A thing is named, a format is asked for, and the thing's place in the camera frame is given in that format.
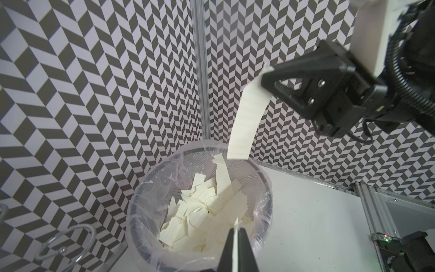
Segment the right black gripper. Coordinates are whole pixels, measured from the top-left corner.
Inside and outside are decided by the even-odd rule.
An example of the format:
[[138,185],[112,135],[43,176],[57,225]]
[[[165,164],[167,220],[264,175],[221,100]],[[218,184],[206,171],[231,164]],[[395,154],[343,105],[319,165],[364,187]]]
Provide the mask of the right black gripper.
[[316,50],[265,72],[261,86],[301,117],[311,119],[320,136],[343,138],[362,122],[363,137],[371,138],[368,122],[391,133],[399,124],[415,121],[418,111],[405,104],[385,73],[375,78],[351,61],[338,43],[321,40]]

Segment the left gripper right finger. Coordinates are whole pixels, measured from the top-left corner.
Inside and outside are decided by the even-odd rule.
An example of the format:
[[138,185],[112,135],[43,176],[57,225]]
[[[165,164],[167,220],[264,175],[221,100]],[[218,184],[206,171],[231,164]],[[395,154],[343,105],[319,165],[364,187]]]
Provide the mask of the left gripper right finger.
[[240,228],[237,232],[237,271],[259,272],[248,233],[244,228]]

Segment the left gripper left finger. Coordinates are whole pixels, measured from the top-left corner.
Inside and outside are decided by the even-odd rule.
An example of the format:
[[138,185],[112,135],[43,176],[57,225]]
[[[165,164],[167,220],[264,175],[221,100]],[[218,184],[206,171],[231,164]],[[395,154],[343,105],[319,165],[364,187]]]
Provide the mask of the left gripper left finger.
[[230,229],[222,255],[217,267],[217,272],[232,272],[233,267],[233,243],[234,243],[234,229]]

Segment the white paper receipt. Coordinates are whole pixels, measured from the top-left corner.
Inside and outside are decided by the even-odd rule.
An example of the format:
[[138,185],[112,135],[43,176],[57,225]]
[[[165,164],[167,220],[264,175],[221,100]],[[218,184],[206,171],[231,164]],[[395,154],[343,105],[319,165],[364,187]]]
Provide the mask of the white paper receipt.
[[249,159],[259,123],[273,96],[261,86],[261,79],[264,74],[272,71],[274,71],[273,67],[264,67],[259,76],[242,90],[228,143],[227,158],[229,160]]

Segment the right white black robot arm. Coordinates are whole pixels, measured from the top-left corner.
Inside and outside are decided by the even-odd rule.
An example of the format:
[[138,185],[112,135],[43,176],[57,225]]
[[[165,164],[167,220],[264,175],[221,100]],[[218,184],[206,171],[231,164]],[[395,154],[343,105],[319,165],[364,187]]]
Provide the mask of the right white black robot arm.
[[274,65],[261,86],[312,122],[316,133],[373,142],[416,122],[435,131],[435,3],[357,1],[351,45],[321,40],[301,57]]

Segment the shredded paper pieces pile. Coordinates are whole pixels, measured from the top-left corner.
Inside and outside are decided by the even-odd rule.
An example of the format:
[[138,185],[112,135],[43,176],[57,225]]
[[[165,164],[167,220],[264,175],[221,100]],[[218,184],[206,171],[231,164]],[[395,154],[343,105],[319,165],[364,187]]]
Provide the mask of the shredded paper pieces pile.
[[231,180],[223,154],[213,158],[215,176],[207,179],[196,173],[191,189],[181,199],[171,198],[159,241],[167,250],[217,254],[223,250],[228,232],[240,223],[252,233],[254,222],[248,215],[248,197],[238,180]]

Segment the black mesh trash bin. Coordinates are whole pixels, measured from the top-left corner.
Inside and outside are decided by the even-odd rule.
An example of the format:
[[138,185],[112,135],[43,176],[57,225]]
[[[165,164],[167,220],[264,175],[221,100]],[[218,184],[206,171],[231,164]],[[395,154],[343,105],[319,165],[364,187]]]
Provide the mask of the black mesh trash bin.
[[227,148],[192,142],[145,174],[130,201],[126,228],[140,271],[217,268],[235,223],[259,255],[272,225],[271,181],[253,160],[228,159]]

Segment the clear plastic bin liner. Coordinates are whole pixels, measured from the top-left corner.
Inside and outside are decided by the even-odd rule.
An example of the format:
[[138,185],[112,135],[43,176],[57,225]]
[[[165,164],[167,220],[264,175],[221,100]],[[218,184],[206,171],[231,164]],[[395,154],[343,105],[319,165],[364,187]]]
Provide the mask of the clear plastic bin liner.
[[[213,140],[194,141],[145,174],[128,207],[126,239],[132,260],[142,272],[199,272],[216,269],[220,254],[177,253],[165,249],[158,237],[167,219],[171,198],[181,199],[190,189],[194,175],[215,175],[214,155],[227,154],[227,144]],[[272,226],[273,194],[267,173],[252,159],[226,162],[231,180],[241,183],[248,197],[248,215],[254,222],[249,236],[258,256]]]

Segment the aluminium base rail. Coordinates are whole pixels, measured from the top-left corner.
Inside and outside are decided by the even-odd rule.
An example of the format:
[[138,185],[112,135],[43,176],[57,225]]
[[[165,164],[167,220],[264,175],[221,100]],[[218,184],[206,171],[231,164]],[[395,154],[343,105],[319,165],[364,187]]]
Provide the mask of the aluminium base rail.
[[384,272],[435,269],[435,206],[363,182],[352,190],[361,198],[369,240]]

